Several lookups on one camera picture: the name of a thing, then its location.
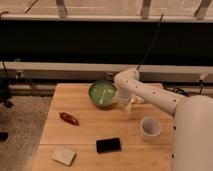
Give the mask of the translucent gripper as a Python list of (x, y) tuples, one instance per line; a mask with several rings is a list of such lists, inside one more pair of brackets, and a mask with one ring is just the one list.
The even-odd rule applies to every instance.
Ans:
[(113, 101), (125, 113), (130, 113), (132, 111), (132, 103), (131, 103), (131, 99), (130, 98), (123, 98), (123, 97), (115, 96), (113, 98)]

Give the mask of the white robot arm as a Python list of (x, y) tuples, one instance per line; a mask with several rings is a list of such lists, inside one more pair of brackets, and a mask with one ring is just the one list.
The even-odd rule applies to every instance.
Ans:
[(139, 81), (135, 68), (114, 77), (118, 101), (135, 94), (174, 118), (171, 171), (213, 171), (213, 98), (184, 96)]

